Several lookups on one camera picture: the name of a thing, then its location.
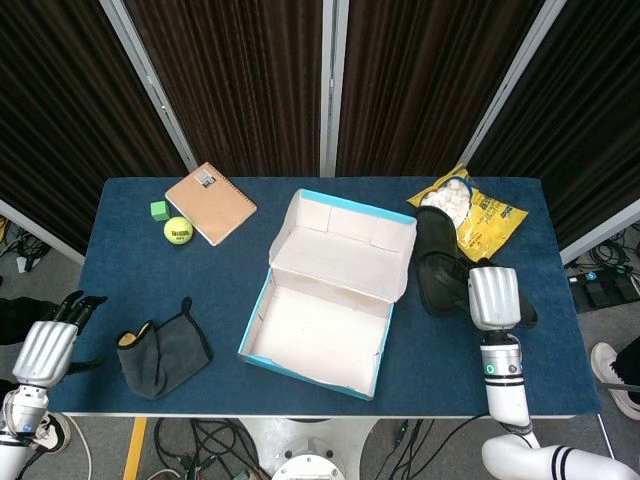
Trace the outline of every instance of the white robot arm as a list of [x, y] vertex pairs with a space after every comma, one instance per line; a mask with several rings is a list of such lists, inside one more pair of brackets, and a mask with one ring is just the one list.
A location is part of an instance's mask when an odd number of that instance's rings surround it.
[[474, 268], [468, 287], [471, 318], [485, 332], [480, 350], [489, 413], [509, 432], [482, 447], [489, 473], [500, 480], [640, 480], [611, 458], [563, 446], [540, 448], [527, 407], [520, 342], [508, 333], [520, 321], [515, 270]]
[[13, 368], [20, 386], [9, 392], [0, 415], [0, 480], [14, 480], [33, 453], [40, 421], [47, 413], [48, 389], [67, 374], [76, 337], [93, 311], [106, 297], [85, 297], [82, 291], [69, 295], [51, 320], [35, 322]]

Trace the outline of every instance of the green cube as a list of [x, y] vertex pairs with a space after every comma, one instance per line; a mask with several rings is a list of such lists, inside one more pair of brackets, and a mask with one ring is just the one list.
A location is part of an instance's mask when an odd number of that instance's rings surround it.
[[164, 200], [153, 202], [151, 204], [151, 216], [156, 222], [169, 220], [171, 215], [169, 214], [169, 205], [167, 205], [167, 202]]

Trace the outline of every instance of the yellow snack bag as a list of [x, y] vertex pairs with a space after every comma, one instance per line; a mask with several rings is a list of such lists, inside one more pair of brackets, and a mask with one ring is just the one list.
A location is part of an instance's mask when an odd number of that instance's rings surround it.
[[433, 205], [444, 210], [456, 227], [458, 247], [474, 262], [491, 258], [527, 216], [473, 187], [461, 165], [407, 201], [416, 208]]

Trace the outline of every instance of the box lid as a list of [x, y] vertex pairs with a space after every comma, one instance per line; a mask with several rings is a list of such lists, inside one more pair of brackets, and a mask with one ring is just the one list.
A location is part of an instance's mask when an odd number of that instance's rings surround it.
[[393, 303], [406, 289], [415, 238], [413, 217], [298, 190], [269, 264]]

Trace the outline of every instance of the white cardboard box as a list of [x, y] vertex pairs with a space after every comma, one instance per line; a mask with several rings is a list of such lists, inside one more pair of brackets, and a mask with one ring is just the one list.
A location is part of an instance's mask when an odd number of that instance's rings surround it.
[[269, 250], [241, 358], [372, 399], [415, 237], [413, 217], [298, 190]]

